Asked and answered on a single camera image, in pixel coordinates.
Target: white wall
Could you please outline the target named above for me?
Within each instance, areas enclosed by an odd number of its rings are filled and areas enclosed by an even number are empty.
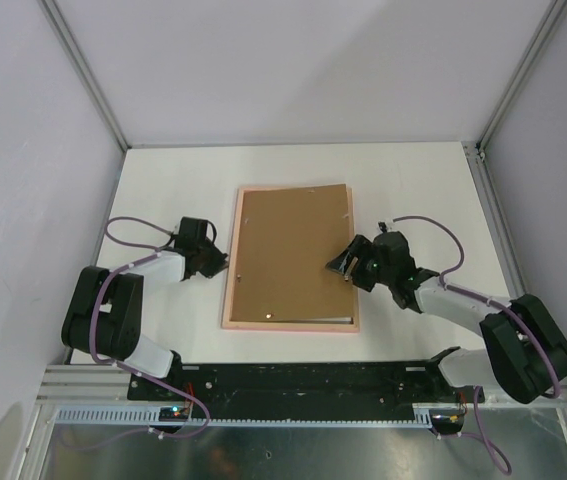
[[[0,0],[0,478],[121,156],[37,2]]]
[[[128,141],[476,140],[549,0],[59,0]]]
[[[488,159],[531,289],[567,336],[567,17]]]

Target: brown board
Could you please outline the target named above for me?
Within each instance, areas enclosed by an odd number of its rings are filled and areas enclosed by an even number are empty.
[[[345,185],[244,188],[235,214],[223,326],[358,331],[358,297],[325,264],[354,236]]]

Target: white table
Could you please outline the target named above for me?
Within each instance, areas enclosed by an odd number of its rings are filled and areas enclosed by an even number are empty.
[[[505,279],[460,143],[389,143],[130,150],[111,216],[131,215],[165,228],[181,216],[212,220],[217,245],[229,251],[237,188],[243,185],[352,187],[357,233],[373,238],[379,220],[421,214],[450,227],[466,248],[456,283],[507,295]],[[424,222],[403,222],[417,265],[442,270],[458,260],[453,242]],[[129,241],[161,244],[166,238],[143,226],[115,224]],[[142,250],[105,239],[98,265],[114,267]],[[358,334],[244,332],[220,327],[226,273],[197,276],[164,289],[143,304],[142,331],[176,350],[186,363],[327,362],[428,358],[482,340],[448,321],[400,310],[383,286],[359,292]],[[72,363],[91,363],[75,352]]]

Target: white table surface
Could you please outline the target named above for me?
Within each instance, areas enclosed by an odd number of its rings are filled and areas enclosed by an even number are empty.
[[[401,215],[435,218],[466,249],[465,266],[450,280],[507,295],[457,142],[133,149],[127,153],[111,216],[136,216],[165,228],[182,216],[209,219],[218,228],[217,245],[227,252],[239,186],[336,183],[352,187],[356,233],[372,239],[379,220]],[[399,225],[417,265],[440,271],[457,262],[456,247],[436,227],[418,221]],[[121,222],[112,231],[128,241],[166,241],[138,224]],[[105,239],[98,265],[119,266],[146,252]],[[211,280],[197,276],[145,300],[143,333],[179,352],[186,363],[406,360],[429,358],[453,345],[483,348],[477,335],[446,320],[400,310],[381,285],[372,293],[359,292],[357,334],[224,330],[225,282],[225,272]],[[76,351],[72,363],[91,359]]]

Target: gray floor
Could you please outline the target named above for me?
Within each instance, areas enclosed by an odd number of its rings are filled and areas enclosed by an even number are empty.
[[[567,480],[567,447],[552,410],[482,413],[511,478]],[[468,415],[466,431],[476,431]],[[90,445],[129,427],[63,426],[68,443]],[[437,441],[427,430],[212,427],[199,437],[159,441],[137,434],[89,453],[52,443],[43,479],[501,479],[470,439]]]

